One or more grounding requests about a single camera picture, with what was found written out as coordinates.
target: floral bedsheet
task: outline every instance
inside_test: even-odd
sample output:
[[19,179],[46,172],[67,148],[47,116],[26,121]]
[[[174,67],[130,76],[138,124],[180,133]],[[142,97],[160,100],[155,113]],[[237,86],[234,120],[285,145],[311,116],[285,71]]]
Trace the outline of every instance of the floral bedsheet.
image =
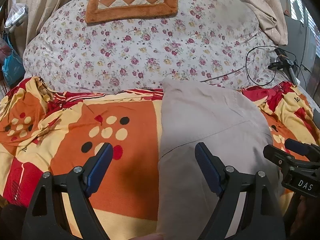
[[[48,19],[25,50],[26,77],[71,92],[161,88],[166,76],[239,89],[253,85],[244,68],[247,52],[273,45],[240,0],[179,0],[174,17],[98,25],[84,22],[87,2],[72,0]],[[272,48],[252,51],[250,76],[261,84],[271,80],[267,66],[275,59]]]

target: plastic bag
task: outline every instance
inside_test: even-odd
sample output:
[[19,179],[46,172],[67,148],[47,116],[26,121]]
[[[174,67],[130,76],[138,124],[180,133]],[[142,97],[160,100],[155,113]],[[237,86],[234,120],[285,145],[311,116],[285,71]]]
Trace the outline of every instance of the plastic bag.
[[9,86],[11,86],[18,82],[21,78],[23,78],[26,71],[24,70],[22,59],[12,48],[12,45],[10,44],[10,40],[6,33],[4,33],[3,38],[4,41],[6,41],[9,45],[10,50],[12,51],[11,55],[4,59],[4,64],[2,66],[4,80]]
[[9,45],[0,38],[0,65],[4,63],[4,59],[12,53]]
[[17,3],[17,0],[12,0],[12,6],[4,25],[6,32],[12,33],[15,27],[21,25],[26,18],[28,18],[28,6],[25,3]]

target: beige cloth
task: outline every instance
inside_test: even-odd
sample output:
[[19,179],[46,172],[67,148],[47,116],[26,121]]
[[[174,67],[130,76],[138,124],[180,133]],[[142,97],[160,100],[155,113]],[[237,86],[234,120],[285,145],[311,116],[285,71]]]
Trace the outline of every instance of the beige cloth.
[[280,0],[242,0],[255,13],[261,29],[279,45],[288,44],[288,30]]
[[28,21],[14,32],[18,53],[22,57],[26,46],[39,34],[46,20],[68,0],[17,0],[17,2],[26,3],[29,7]]
[[[270,130],[248,98],[193,81],[165,79],[163,87],[157,231],[165,240],[198,239],[218,201],[196,162],[198,142],[239,172],[265,171],[279,197],[279,170],[262,153],[272,144]],[[244,200],[241,193],[227,236],[236,232]]]

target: orange checkered cushion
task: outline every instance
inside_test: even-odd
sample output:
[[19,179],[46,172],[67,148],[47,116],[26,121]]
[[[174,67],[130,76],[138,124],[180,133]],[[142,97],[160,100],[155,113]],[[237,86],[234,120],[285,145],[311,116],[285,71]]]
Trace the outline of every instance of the orange checkered cushion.
[[176,13],[178,0],[89,0],[86,22],[166,16]]

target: window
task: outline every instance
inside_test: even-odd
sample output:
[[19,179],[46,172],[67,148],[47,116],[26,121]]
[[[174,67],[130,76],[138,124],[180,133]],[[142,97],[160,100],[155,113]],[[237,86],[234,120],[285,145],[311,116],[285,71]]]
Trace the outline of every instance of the window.
[[307,18],[308,26],[311,29],[311,31],[313,32],[313,35],[315,36],[316,42],[317,42],[316,54],[318,55],[318,57],[320,57],[320,33],[319,33],[319,30],[316,26],[315,21],[311,17],[307,8],[306,8],[306,12],[307,12],[307,16],[308,16],[308,18]]
[[297,21],[301,21],[302,23],[307,23],[316,38],[316,54],[318,55],[318,57],[320,57],[320,33],[315,21],[313,20],[310,13],[308,12],[308,9],[304,6],[301,0],[289,0],[289,2],[291,5],[291,18]]

